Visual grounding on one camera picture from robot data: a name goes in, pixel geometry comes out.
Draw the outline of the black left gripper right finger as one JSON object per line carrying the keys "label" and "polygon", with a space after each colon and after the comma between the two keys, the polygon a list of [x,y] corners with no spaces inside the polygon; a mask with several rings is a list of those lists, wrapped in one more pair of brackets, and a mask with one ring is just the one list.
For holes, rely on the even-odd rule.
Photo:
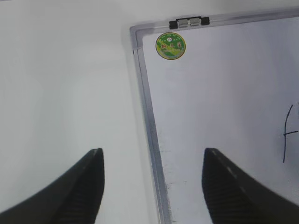
{"label": "black left gripper right finger", "polygon": [[202,190],[214,224],[297,224],[299,207],[253,179],[216,148],[203,157]]}

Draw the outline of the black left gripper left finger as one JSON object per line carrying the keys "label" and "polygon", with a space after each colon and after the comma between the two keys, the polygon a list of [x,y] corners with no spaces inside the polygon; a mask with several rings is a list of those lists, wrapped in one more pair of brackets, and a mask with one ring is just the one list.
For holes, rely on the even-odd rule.
{"label": "black left gripper left finger", "polygon": [[102,148],[92,149],[50,185],[2,212],[2,224],[93,224],[105,186]]}

